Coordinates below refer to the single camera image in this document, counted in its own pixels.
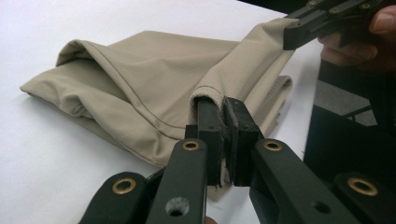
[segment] beige fabric bag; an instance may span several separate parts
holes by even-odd
[[[264,133],[290,90],[279,73],[283,29],[292,20],[257,25],[241,42],[143,32],[110,46],[74,40],[54,69],[21,89],[150,163],[167,163],[184,128],[195,122],[194,98],[242,100]]]

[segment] finger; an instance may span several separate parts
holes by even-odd
[[[205,217],[205,224],[218,224],[213,218]]]
[[[344,53],[331,48],[323,48],[320,57],[324,61],[333,63],[338,66],[353,66],[362,63],[362,60],[349,57]]]
[[[348,56],[349,58],[356,59],[355,61],[364,62],[364,61],[372,60],[378,53],[378,50],[375,46],[368,45],[360,41],[354,41],[350,45],[339,48],[338,44],[340,42],[340,39],[341,39],[341,34],[334,33],[331,35],[326,35],[320,38],[318,41],[322,43],[325,48],[338,51]]]
[[[376,35],[396,34],[396,6],[384,7],[376,12],[369,30]]]

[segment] black plastic part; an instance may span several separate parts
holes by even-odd
[[[204,223],[206,158],[206,144],[199,139],[175,144],[146,223]]]
[[[341,33],[340,48],[355,40],[373,43],[377,37],[368,30],[371,18],[380,8],[395,3],[395,0],[309,1],[308,6],[286,17],[299,20],[285,28],[283,49],[297,49],[334,32]]]
[[[133,189],[126,193],[113,190],[117,181],[132,179]],[[120,183],[118,188],[131,188],[131,182]],[[120,173],[111,176],[93,196],[80,224],[88,223],[144,223],[148,215],[149,198],[146,194],[146,179],[135,173]]]
[[[259,140],[251,156],[279,207],[277,223],[359,223],[286,144]]]
[[[225,97],[223,105],[225,124],[231,134],[225,148],[230,180],[237,187],[247,187],[254,170],[250,151],[262,133],[242,101]]]
[[[198,138],[208,148],[207,185],[220,185],[221,160],[224,138],[221,134],[219,110],[209,98],[198,101]]]
[[[321,179],[359,172],[396,192],[396,138],[313,107],[305,164]]]
[[[396,195],[367,175],[338,175],[332,188],[361,223],[396,223]]]

